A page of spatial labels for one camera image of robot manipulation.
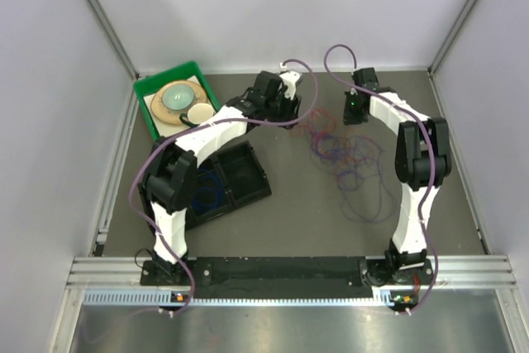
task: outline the wooden coaster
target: wooden coaster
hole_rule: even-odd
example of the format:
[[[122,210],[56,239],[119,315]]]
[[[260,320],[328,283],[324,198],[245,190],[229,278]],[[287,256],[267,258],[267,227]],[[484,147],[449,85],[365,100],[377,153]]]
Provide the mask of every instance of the wooden coaster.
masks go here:
[[[162,96],[164,95],[165,90],[176,84],[185,84],[189,86],[193,90],[195,96],[194,100],[188,107],[179,111],[173,111],[167,108],[162,102]],[[204,90],[200,84],[190,82],[189,80],[175,80],[171,83],[167,83],[156,93],[155,97],[152,98],[152,102],[150,103],[150,110],[162,122],[172,124],[174,126],[182,126],[183,123],[180,121],[180,114],[186,113],[186,111],[196,103],[207,103],[206,90]]]

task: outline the tangled wires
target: tangled wires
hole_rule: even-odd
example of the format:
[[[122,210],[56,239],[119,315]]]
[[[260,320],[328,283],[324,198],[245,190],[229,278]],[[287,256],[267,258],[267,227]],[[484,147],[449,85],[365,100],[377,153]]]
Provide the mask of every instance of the tangled wires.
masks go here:
[[[351,130],[337,134],[336,128],[336,119],[328,111],[315,109],[306,122],[292,129],[291,134],[305,135],[312,161],[319,169],[335,177],[343,197],[341,211],[347,219],[370,223],[388,220],[395,212],[396,199],[382,175],[382,146],[367,136],[351,134]],[[370,180],[378,182],[378,203],[375,214],[367,216],[355,208],[357,206],[351,203],[350,196]],[[391,209],[386,213],[383,210],[384,197],[391,200]]]

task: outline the gray floor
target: gray floor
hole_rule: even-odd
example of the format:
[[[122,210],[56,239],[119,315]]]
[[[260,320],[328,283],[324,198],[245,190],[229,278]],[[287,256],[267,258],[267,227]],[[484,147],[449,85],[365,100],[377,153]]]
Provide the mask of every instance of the gray floor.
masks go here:
[[[221,103],[243,93],[254,78],[254,75],[207,77]],[[379,79],[382,85],[396,89],[419,112],[439,115],[426,72],[380,73]],[[325,108],[340,121],[343,86],[325,74],[318,74],[318,80],[317,107]],[[302,111],[311,102],[312,92],[312,81],[305,76],[298,90],[303,96]],[[384,148],[383,179],[400,203],[401,187],[393,170],[396,145],[393,133],[375,120],[341,128],[350,129],[347,133],[367,135]],[[190,255],[381,255],[387,248],[397,225],[398,210],[387,221],[377,224],[348,219],[341,211],[343,197],[335,178],[318,166],[305,137],[292,136],[280,128],[259,127],[243,140],[253,145],[268,175],[272,196],[188,232]],[[146,224],[126,202],[131,181],[149,154],[151,144],[145,121],[138,113],[104,250],[107,256],[132,256],[140,248],[151,248],[154,244]],[[382,210],[378,219],[391,213],[392,201],[388,194],[380,193],[377,179],[371,179],[359,192],[347,195],[350,205],[365,216],[376,213],[380,197]],[[483,254],[455,165],[434,202],[429,231],[441,255]]]

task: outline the white wall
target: white wall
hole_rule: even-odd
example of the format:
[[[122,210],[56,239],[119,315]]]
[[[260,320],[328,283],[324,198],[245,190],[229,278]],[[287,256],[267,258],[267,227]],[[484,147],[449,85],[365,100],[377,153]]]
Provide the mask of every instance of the white wall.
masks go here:
[[[195,59],[206,72],[277,68],[300,57],[322,69],[336,42],[361,63],[427,67],[465,0],[100,0],[135,67]],[[332,63],[350,69],[346,55]]]
[[[45,351],[131,82],[84,0],[0,0],[0,351]]]
[[[529,303],[529,2],[480,0],[437,83],[495,252]]]

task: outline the blue wire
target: blue wire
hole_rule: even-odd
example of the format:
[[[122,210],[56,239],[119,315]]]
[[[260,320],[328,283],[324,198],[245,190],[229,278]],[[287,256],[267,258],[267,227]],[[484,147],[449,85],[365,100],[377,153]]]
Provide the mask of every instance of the blue wire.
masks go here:
[[[353,135],[347,140],[349,145],[345,147],[342,142],[343,138],[333,136],[330,133],[324,132],[320,136],[321,131],[315,128],[314,123],[309,121],[307,123],[310,128],[307,129],[307,137],[310,141],[311,160],[322,171],[327,174],[334,175],[337,181],[337,187],[342,194],[341,212],[344,217],[353,221],[380,223],[387,221],[393,216],[396,209],[396,199],[389,191],[384,182],[382,174],[381,157],[384,149],[376,141],[368,140],[363,136]],[[319,146],[330,144],[330,149],[323,154]],[[377,150],[374,158],[368,156],[369,148]],[[320,161],[315,162],[312,155],[315,155]],[[344,160],[355,159],[354,164]],[[338,164],[347,165],[345,169],[340,170],[339,173],[330,171],[326,166],[336,166]],[[372,168],[376,166],[376,172],[373,173]],[[348,193],[359,191],[363,184],[370,179],[379,179],[378,188],[378,210],[372,217],[366,217],[357,212],[354,206],[350,203]],[[392,210],[386,217],[380,218],[382,212],[383,195],[387,194],[392,201]]]
[[[197,211],[200,211],[200,212],[206,212],[207,210],[214,210],[214,209],[217,209],[218,206],[221,204],[221,200],[222,200],[222,195],[224,194],[224,188],[222,187],[222,182],[220,181],[220,179],[212,172],[210,171],[209,169],[198,169],[198,171],[201,171],[206,175],[204,175],[202,178],[200,178],[200,180],[204,180],[204,179],[213,179],[216,183],[217,183],[217,190],[216,189],[213,189],[213,188],[200,188],[198,191],[197,191],[197,194],[195,195],[193,201],[191,202],[191,206],[193,207],[193,209],[197,210]],[[197,200],[197,197],[198,197],[198,194],[200,192],[213,192],[215,193],[215,203],[213,204],[210,204],[210,203],[200,203],[198,200]]]

